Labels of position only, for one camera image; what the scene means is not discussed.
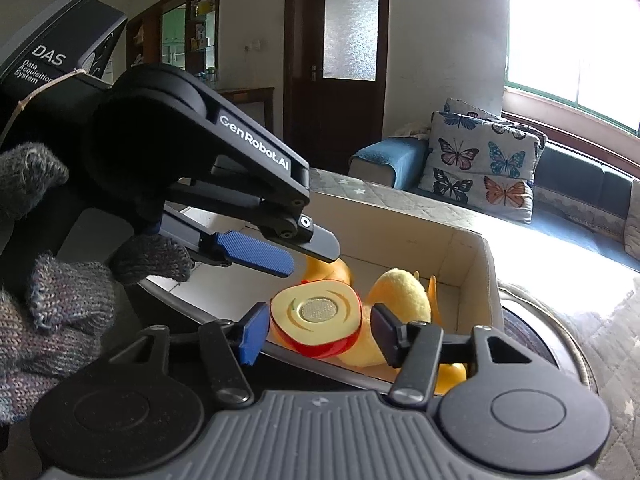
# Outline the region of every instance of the gloved hand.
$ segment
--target gloved hand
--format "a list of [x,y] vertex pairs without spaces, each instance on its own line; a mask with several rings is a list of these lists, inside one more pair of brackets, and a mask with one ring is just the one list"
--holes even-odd
[[[67,168],[42,144],[2,153],[0,218],[20,219],[67,179]],[[187,250],[161,235],[130,238],[109,267],[41,255],[26,298],[0,290],[0,424],[26,418],[41,396],[98,357],[114,317],[114,279],[129,285],[155,275],[185,282],[191,269]]]

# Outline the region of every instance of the cardboard box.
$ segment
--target cardboard box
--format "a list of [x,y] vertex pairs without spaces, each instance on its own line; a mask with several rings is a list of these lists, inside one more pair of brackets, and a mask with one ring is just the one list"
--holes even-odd
[[[184,213],[215,231],[237,230],[261,238],[255,227],[236,219],[194,208]],[[316,224],[334,232],[340,242],[341,258],[353,272],[353,288],[362,298],[386,270],[417,270],[425,288],[431,275],[438,280],[438,306],[447,333],[469,334],[478,324],[503,329],[494,261],[481,235],[316,192],[305,213]],[[187,283],[151,280],[217,318],[238,320],[257,301],[268,303],[283,288],[300,283],[305,257],[294,251],[291,254],[296,270],[285,279],[237,265],[221,268],[202,264]],[[356,386],[386,390],[388,383],[380,381],[393,381],[396,376],[386,365],[346,372],[344,369],[348,368],[338,358],[321,363],[276,344],[267,345],[265,352]],[[374,381],[363,381],[363,375]]]

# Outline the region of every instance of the couch armrest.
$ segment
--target couch armrest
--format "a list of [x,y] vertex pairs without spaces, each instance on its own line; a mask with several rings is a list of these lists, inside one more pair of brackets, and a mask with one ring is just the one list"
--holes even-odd
[[351,157],[349,176],[396,189],[414,187],[424,169],[428,142],[410,137],[376,142]]

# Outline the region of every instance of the door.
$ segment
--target door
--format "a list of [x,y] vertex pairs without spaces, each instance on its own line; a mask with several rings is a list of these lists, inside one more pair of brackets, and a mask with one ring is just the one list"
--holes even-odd
[[346,174],[381,139],[389,0],[286,0],[284,141]]

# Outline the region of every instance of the ribbed gray grip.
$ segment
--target ribbed gray grip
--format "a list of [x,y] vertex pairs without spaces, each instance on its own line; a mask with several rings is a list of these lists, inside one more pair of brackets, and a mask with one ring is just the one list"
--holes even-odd
[[[78,480],[58,470],[42,478]],[[388,406],[375,392],[267,392],[246,410],[217,414],[190,451],[134,478],[489,480],[510,476],[475,466],[441,441],[424,414]],[[565,478],[597,480],[588,470]]]

